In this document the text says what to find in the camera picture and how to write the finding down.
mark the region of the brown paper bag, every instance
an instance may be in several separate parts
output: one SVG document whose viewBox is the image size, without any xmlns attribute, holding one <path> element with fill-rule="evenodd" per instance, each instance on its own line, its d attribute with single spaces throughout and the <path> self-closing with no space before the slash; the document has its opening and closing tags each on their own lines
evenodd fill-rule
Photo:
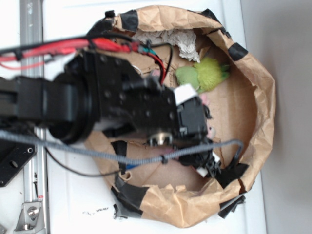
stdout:
<svg viewBox="0 0 312 234">
<path fill-rule="evenodd" d="M 202 178 L 190 167 L 171 160 L 168 164 L 150 164 L 132 169 L 125 175 L 105 178 L 117 201 L 117 213 L 139 216 L 173 224 L 195 225 L 221 209 L 221 204 L 249 191 L 269 156 L 273 144 L 275 114 L 275 82 L 267 70 L 247 50 L 235 43 L 211 11 L 195 13 L 168 6 L 149 6 L 107 19 L 113 31 L 133 35 L 171 29 L 194 29 L 197 51 L 203 57 L 231 64 L 230 77 L 208 93 L 216 128 L 216 138 L 226 141 L 238 138 L 245 148 L 239 163 L 249 167 L 239 179 L 223 188 L 216 179 Z M 168 62 L 169 50 L 157 48 L 157 54 Z M 191 65 L 179 57 L 178 48 L 165 84 L 177 86 L 176 68 Z M 154 62 L 138 54 L 114 54 L 128 59 L 144 73 L 156 68 Z M 87 148 L 114 153 L 103 133 L 93 132 L 85 142 Z M 236 151 L 224 147 L 218 151 L 222 167 L 228 165 Z M 127 157 L 147 158 L 163 154 L 163 149 L 128 142 Z M 95 159 L 102 173 L 119 168 L 117 162 Z"/>
</svg>

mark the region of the gray wall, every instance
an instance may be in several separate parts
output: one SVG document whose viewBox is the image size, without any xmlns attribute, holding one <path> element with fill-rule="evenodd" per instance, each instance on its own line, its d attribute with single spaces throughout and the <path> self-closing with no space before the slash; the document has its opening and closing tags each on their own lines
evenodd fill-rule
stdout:
<svg viewBox="0 0 312 234">
<path fill-rule="evenodd" d="M 273 151 L 262 170 L 269 234 L 312 233 L 312 1 L 241 0 L 247 49 L 276 79 Z"/>
</svg>

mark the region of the gray braided cable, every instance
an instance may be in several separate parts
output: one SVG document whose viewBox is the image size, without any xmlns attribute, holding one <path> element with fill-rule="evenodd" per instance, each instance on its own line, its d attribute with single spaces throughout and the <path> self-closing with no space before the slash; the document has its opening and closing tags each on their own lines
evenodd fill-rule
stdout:
<svg viewBox="0 0 312 234">
<path fill-rule="evenodd" d="M 155 163 L 155 162 L 163 162 L 165 160 L 174 159 L 180 156 L 197 154 L 197 153 L 204 152 L 207 150 L 212 150 L 214 148 L 220 148 L 220 147 L 227 146 L 227 145 L 237 144 L 239 146 L 239 149 L 237 150 L 234 156 L 234 159 L 235 159 L 235 158 L 238 158 L 240 151 L 243 148 L 243 143 L 240 140 L 234 139 L 234 140 L 229 140 L 229 141 L 225 141 L 222 143 L 197 145 L 197 146 L 177 150 L 172 153 L 165 154 L 163 156 L 156 156 L 156 157 L 147 158 L 147 159 L 131 159 L 131 158 L 126 158 L 125 156 L 122 156 L 122 155 L 112 155 L 112 154 L 108 154 L 105 152 L 77 149 L 77 148 L 74 148 L 65 144 L 59 144 L 59 143 L 54 143 L 54 142 L 50 142 L 46 140 L 41 140 L 34 136 L 25 136 L 21 134 L 15 134 L 15 133 L 8 132 L 5 130 L 0 130 L 0 139 L 13 141 L 13 142 L 20 142 L 24 144 L 40 145 L 40 146 L 47 147 L 47 148 L 54 148 L 57 150 L 68 151 L 74 154 L 99 157 L 99 158 L 104 158 L 108 160 L 118 161 L 124 164 L 131 164 L 131 165 L 143 165 L 143 164 L 149 164 L 149 163 Z"/>
</svg>

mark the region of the white surface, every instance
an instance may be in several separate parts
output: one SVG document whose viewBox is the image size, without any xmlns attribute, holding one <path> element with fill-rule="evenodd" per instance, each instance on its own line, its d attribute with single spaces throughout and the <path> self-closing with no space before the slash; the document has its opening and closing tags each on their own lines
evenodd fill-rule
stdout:
<svg viewBox="0 0 312 234">
<path fill-rule="evenodd" d="M 240 1 L 224 4 L 210 0 L 171 1 L 86 1 L 86 0 L 45 0 L 44 36 L 46 40 L 85 34 L 92 25 L 104 17 L 104 12 L 115 9 L 116 13 L 126 12 L 151 4 L 165 4 L 203 11 L 210 8 L 237 42 L 244 46 L 244 31 Z M 62 71 L 64 60 L 46 66 L 50 79 Z M 54 152 L 67 165 L 86 173 L 97 173 L 92 159 L 83 156 L 65 155 Z M 247 203 L 240 205 L 235 213 L 222 218 L 214 215 L 188 229 L 178 229 L 169 224 L 144 219 L 113 219 L 114 201 L 101 178 L 85 178 L 63 170 L 48 160 L 51 233 L 104 233 L 110 228 L 116 233 L 135 229 L 136 233 L 214 233 L 214 234 L 264 234 L 266 233 L 263 209 L 261 179 L 257 178 Z"/>
<path fill-rule="evenodd" d="M 312 2 L 242 0 L 247 49 L 276 79 L 273 151 L 262 170 L 269 234 L 312 231 Z"/>
<path fill-rule="evenodd" d="M 20 1 L 0 0 L 0 50 L 20 45 Z M 8 66 L 18 67 L 20 63 L 5 63 Z M 0 66 L 0 77 L 10 79 L 20 75 L 19 71 L 7 70 Z"/>
<path fill-rule="evenodd" d="M 0 49 L 20 44 L 20 5 L 19 0 L 0 0 Z M 0 77 L 11 78 L 20 72 L 12 72 L 0 67 Z M 13 233 L 24 202 L 23 170 L 4 188 L 0 188 L 0 224 Z"/>
</svg>

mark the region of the metal bracket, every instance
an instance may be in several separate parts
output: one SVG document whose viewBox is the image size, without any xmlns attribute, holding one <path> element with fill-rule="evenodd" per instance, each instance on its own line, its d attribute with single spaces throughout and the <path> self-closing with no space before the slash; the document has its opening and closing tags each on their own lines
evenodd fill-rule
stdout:
<svg viewBox="0 0 312 234">
<path fill-rule="evenodd" d="M 42 202 L 23 203 L 14 234 L 44 234 L 44 226 Z"/>
<path fill-rule="evenodd" d="M 5 187 L 36 153 L 34 145 L 0 141 L 0 188 Z"/>
<path fill-rule="evenodd" d="M 6 229 L 4 228 L 4 226 L 0 224 L 0 234 L 4 234 L 5 232 L 6 232 Z"/>
</svg>

